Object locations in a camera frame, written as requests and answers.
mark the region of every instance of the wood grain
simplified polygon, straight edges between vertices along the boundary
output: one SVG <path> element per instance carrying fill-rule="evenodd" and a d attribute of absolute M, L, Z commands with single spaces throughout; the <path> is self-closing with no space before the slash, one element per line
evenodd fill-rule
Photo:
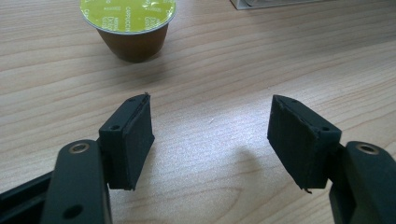
<path fill-rule="evenodd" d="M 296 98 L 396 158 L 396 4 L 331 1 L 237 11 L 177 1 L 161 52 L 117 59 L 78 1 L 0 2 L 0 192 L 53 169 L 127 98 L 152 95 L 156 136 L 115 223 L 333 223 L 266 140 L 273 94 Z"/>

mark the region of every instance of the wooden table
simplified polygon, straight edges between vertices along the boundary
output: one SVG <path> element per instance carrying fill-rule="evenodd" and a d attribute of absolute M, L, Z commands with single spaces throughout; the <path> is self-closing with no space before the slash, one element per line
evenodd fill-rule
<path fill-rule="evenodd" d="M 3 0 L 0 87 L 0 192 L 146 91 L 156 140 L 136 191 L 111 191 L 114 223 L 333 223 L 331 183 L 300 190 L 266 139 L 272 95 L 396 158 L 396 4 L 177 1 L 161 52 L 133 64 L 78 1 Z"/>

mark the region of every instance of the black 3d printed part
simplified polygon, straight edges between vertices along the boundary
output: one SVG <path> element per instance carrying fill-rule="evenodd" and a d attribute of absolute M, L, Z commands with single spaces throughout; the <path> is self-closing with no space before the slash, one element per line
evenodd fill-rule
<path fill-rule="evenodd" d="M 323 173 L 341 131 L 329 121 L 289 97 L 274 95 L 268 140 L 286 170 L 301 189 L 324 189 Z"/>
<path fill-rule="evenodd" d="M 106 180 L 111 189 L 135 189 L 154 142 L 149 95 L 125 101 L 99 130 Z"/>

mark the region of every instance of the yellow capsule lid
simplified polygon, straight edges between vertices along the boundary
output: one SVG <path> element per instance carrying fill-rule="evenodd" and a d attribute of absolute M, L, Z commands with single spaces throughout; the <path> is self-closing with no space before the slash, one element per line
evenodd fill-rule
<path fill-rule="evenodd" d="M 175 0 L 81 0 L 84 18 L 93 27 L 132 35 L 159 29 L 176 13 Z"/>

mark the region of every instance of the brown plastic cup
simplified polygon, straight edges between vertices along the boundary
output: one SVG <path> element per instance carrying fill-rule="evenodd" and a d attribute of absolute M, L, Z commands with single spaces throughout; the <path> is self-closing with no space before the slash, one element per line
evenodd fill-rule
<path fill-rule="evenodd" d="M 81 0 L 84 19 L 119 58 L 142 63 L 163 47 L 175 0 Z"/>
<path fill-rule="evenodd" d="M 120 35 L 97 29 L 108 47 L 120 59 L 131 63 L 142 63 L 154 56 L 163 47 L 168 30 L 165 26 L 138 35 Z"/>

